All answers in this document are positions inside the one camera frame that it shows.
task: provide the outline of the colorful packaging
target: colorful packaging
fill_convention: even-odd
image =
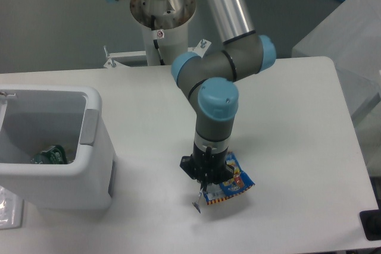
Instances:
[[[247,173],[242,171],[233,152],[227,154],[226,163],[234,167],[234,177],[224,183],[208,186],[206,193],[204,193],[207,205],[223,202],[240,195],[255,185]]]

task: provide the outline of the bolt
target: bolt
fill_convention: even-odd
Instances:
[[[110,55],[107,52],[107,47],[103,46],[103,50],[105,50],[106,59],[109,59]]]

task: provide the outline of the white table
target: white table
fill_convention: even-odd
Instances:
[[[195,113],[169,67],[2,74],[1,83],[95,87],[119,157],[107,211],[26,204],[23,226],[0,231],[0,252],[306,253],[380,246],[359,212],[377,204],[333,63],[277,60],[237,82],[230,149],[256,182],[217,205],[179,167]]]

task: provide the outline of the gray floor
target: gray floor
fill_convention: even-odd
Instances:
[[[206,0],[189,31],[189,45],[201,38],[221,48]],[[246,0],[256,30],[274,41],[279,58],[338,5],[337,0]],[[0,0],[0,73],[99,68],[102,46],[109,52],[143,50],[129,13],[129,0]]]

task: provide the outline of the silver arm tube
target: silver arm tube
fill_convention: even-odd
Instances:
[[[254,30],[244,0],[208,0],[223,42]]]

